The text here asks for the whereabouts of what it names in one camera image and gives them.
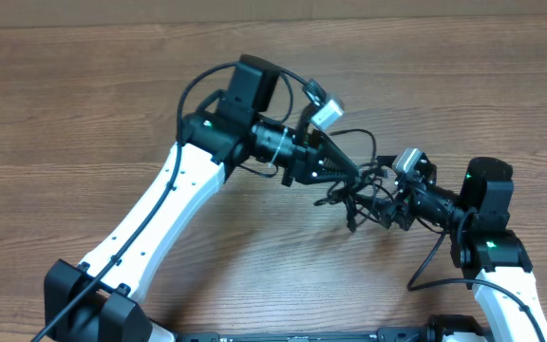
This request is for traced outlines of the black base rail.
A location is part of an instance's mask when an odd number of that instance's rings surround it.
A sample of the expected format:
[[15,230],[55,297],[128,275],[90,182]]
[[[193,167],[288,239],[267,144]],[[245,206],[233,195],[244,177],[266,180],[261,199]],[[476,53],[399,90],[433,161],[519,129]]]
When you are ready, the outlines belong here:
[[228,334],[184,332],[179,342],[488,342],[492,332],[474,317],[461,314],[431,315],[422,326],[380,327],[371,332],[283,332]]

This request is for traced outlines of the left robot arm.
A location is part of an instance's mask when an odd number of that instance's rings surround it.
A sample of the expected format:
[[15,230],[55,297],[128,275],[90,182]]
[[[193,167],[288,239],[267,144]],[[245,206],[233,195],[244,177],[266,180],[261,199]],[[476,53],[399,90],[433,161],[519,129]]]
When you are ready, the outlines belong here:
[[163,168],[139,201],[79,264],[57,261],[44,281],[45,327],[55,341],[174,341],[177,335],[141,308],[151,282],[201,206],[248,159],[267,164],[285,185],[359,179],[358,167],[327,129],[343,103],[312,80],[300,82],[307,105],[296,127],[266,117],[278,82],[291,71],[243,55],[229,64],[230,83],[194,112],[177,115],[177,137]]

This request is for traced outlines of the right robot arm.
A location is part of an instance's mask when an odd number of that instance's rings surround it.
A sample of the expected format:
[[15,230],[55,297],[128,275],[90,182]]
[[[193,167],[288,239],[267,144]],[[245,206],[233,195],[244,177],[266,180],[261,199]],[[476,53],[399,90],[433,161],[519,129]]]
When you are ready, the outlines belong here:
[[359,201],[384,227],[406,230],[414,222],[440,228],[451,241],[457,283],[470,290],[497,341],[547,341],[533,264],[509,229],[514,193],[513,168],[502,160],[477,157],[467,165],[459,193],[437,184],[437,168],[418,148],[399,156],[379,156],[371,176],[395,175],[395,193]]

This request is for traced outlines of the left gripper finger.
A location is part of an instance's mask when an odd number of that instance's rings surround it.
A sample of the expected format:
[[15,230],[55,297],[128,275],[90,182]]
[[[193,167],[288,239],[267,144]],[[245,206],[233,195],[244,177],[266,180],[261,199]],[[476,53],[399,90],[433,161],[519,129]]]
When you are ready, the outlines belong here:
[[324,182],[345,182],[355,183],[360,178],[360,172],[357,169],[319,169],[309,173],[310,183]]
[[359,176],[358,166],[330,139],[322,137],[321,158],[322,169],[327,176],[355,179]]

